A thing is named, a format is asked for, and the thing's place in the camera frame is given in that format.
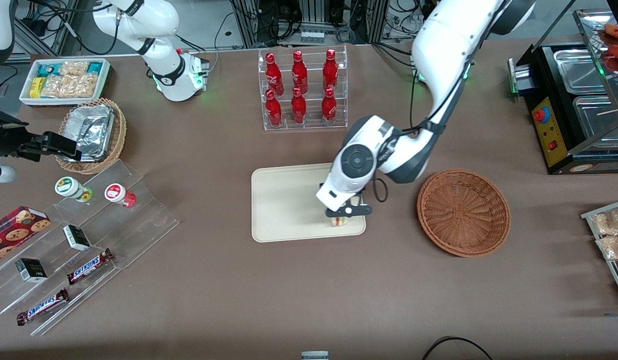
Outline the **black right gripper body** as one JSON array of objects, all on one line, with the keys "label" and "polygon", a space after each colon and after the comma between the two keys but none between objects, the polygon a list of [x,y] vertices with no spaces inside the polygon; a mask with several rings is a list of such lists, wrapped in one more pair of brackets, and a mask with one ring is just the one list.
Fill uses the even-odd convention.
[{"label": "black right gripper body", "polygon": [[0,157],[25,158],[39,162],[43,155],[38,135],[28,132],[29,123],[0,111]]}]

